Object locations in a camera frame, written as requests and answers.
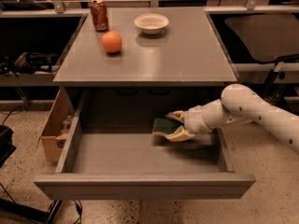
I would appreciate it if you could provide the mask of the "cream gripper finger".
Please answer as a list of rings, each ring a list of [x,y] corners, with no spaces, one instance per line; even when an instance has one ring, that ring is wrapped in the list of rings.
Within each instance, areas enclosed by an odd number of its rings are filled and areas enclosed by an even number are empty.
[[[171,142],[183,142],[193,138],[183,126],[179,127],[154,127],[152,133],[159,135]]]
[[[178,122],[183,123],[184,122],[184,117],[185,117],[185,111],[178,110],[178,111],[169,112],[165,115],[165,117],[167,119],[172,119],[172,120],[176,120]]]

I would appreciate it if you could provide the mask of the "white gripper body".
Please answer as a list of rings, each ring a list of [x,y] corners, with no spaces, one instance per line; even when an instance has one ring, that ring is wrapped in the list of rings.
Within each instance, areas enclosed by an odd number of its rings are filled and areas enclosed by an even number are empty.
[[[184,127],[190,134],[207,134],[211,132],[205,122],[203,109],[200,105],[192,107],[184,113]]]

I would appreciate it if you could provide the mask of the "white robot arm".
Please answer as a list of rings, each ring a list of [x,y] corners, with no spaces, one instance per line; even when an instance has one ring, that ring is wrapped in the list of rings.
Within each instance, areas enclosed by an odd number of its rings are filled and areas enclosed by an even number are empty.
[[[218,100],[156,118],[152,133],[171,142],[184,142],[214,129],[252,121],[299,153],[299,117],[270,105],[256,92],[241,84],[227,86]]]

